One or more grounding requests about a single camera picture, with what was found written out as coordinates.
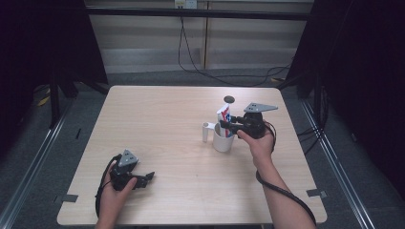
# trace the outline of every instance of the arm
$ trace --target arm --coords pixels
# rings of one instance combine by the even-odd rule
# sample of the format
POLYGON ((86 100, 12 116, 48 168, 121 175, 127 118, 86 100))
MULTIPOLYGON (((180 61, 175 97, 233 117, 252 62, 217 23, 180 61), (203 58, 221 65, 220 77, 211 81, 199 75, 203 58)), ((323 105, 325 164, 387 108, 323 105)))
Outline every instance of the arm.
MULTIPOLYGON (((112 163, 109 172, 113 169, 115 163, 112 163)), ((96 229, 111 229, 116 225, 119 212, 125 204, 132 191, 132 188, 137 183, 136 178, 132 178, 122 191, 116 191, 113 184, 110 182, 110 173, 107 173, 104 178, 104 190, 101 195, 99 218, 96 224, 96 229)))
MULTIPOLYGON (((249 145, 253 164, 262 180, 290 192, 271 159, 274 137, 270 131, 266 130, 265 136, 260 139, 254 139, 243 131, 238 131, 238 136, 249 145)), ((309 214, 297 202, 267 187, 264 187, 264 191, 275 228, 316 228, 309 214)))

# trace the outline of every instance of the wooden table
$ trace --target wooden table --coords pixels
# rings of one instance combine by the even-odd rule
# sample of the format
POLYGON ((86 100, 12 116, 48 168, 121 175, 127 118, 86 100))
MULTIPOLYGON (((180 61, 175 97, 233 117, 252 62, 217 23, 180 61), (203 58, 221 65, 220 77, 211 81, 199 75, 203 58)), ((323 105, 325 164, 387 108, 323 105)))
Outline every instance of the wooden table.
POLYGON ((57 221, 62 225, 96 223, 95 194, 108 161, 125 149, 139 158, 133 173, 155 171, 145 189, 133 191, 118 224, 212 225, 271 223, 262 185, 247 144, 235 137, 228 153, 202 141, 204 122, 216 122, 224 97, 232 95, 232 115, 244 115, 250 102, 276 105, 263 113, 277 130, 274 163, 286 184, 312 210, 318 222, 327 218, 322 200, 309 198, 316 189, 276 89, 115 86, 104 103, 78 165, 57 221))

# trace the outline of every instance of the cup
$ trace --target cup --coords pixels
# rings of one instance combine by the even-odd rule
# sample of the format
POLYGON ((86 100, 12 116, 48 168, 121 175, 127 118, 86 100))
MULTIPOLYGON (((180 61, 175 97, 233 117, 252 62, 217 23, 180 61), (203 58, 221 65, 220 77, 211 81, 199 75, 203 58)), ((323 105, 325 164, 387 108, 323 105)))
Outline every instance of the cup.
POLYGON ((214 131, 214 137, 212 141, 212 145, 214 149, 218 152, 228 152, 232 146, 234 135, 230 137, 220 136, 220 123, 214 124, 210 122, 204 122, 202 125, 202 141, 206 142, 208 139, 208 131, 214 131))

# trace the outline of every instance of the human hand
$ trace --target human hand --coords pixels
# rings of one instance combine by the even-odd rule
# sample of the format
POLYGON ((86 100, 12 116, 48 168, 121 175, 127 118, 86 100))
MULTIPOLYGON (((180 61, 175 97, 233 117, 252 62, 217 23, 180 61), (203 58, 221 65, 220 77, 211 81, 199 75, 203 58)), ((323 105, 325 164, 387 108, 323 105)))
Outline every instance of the human hand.
POLYGON ((237 134, 249 145, 253 156, 253 164, 256 168, 259 169, 272 163, 271 152, 274 145, 274 136, 268 128, 266 128, 265 135, 259 139, 251 137, 242 130, 239 130, 237 134))
POLYGON ((100 210, 96 229, 114 228, 119 212, 125 204, 133 187, 137 183, 137 179, 133 177, 129 180, 122 191, 116 191, 111 183, 110 172, 112 171, 116 161, 111 163, 108 173, 106 173, 103 181, 103 192, 100 201, 100 210))

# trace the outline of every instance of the black strap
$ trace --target black strap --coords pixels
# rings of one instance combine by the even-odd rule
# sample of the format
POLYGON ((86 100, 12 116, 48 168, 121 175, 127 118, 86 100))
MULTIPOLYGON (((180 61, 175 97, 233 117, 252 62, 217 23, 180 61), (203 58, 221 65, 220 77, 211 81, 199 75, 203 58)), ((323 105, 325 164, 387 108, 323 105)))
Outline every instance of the black strap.
POLYGON ((102 174, 101 182, 100 182, 100 185, 98 186, 97 194, 96 194, 96 196, 95 196, 95 198, 96 198, 96 213, 97 213, 97 217, 98 217, 98 214, 99 214, 99 212, 100 212, 100 202, 101 202, 102 191, 104 190, 104 186, 105 186, 105 185, 103 185, 105 176, 107 175, 107 173, 109 173, 108 169, 110 168, 111 163, 113 163, 114 160, 119 161, 120 158, 121 158, 121 155, 114 156, 114 157, 110 160, 110 162, 109 162, 108 165, 107 165, 107 168, 105 168, 104 173, 102 174))
POLYGON ((303 207, 303 208, 307 211, 308 215, 310 216, 310 218, 312 219, 313 223, 314 223, 315 226, 316 226, 315 216, 313 215, 312 211, 310 210, 310 208, 306 205, 306 203, 305 203, 304 201, 302 201, 301 199, 299 199, 298 197, 296 197, 293 193, 291 193, 291 192, 289 192, 289 191, 287 191, 287 190, 284 190, 284 189, 282 189, 282 188, 280 188, 280 187, 277 187, 277 186, 275 186, 275 185, 273 185, 273 184, 270 184, 270 183, 265 182, 265 181, 262 179, 262 177, 260 177, 259 171, 256 171, 256 178, 257 178, 257 180, 258 180, 261 184, 263 184, 263 185, 266 186, 267 188, 269 188, 269 189, 271 189, 271 190, 273 190, 273 191, 276 191, 277 193, 282 194, 282 195, 284 195, 284 196, 286 196, 286 197, 288 197, 288 198, 294 200, 294 201, 297 202, 298 204, 300 204, 301 207, 303 207))

